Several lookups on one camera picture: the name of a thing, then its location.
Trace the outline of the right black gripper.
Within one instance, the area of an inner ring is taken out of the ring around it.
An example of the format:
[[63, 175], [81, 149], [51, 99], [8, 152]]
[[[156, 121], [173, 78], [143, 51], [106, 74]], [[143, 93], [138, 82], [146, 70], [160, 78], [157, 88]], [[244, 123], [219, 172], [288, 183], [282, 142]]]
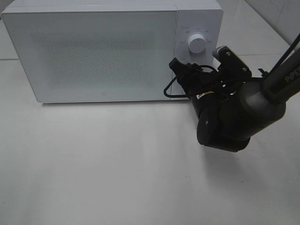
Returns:
[[204, 72], [194, 69], [174, 58], [169, 63], [169, 68], [177, 76], [177, 83], [184, 90], [184, 94], [177, 98], [191, 98], [207, 91], [214, 91], [220, 96], [224, 95], [219, 71]]

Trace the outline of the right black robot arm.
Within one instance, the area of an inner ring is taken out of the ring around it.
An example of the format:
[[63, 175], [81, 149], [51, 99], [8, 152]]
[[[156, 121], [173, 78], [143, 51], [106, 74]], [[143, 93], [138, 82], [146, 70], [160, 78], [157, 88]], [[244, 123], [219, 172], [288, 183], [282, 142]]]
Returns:
[[178, 59], [169, 63], [173, 81], [192, 102], [201, 145], [238, 152], [253, 135], [284, 116], [286, 102], [300, 91], [299, 42], [296, 38], [271, 71], [261, 71], [261, 77], [253, 77], [225, 45], [213, 52], [218, 68]]

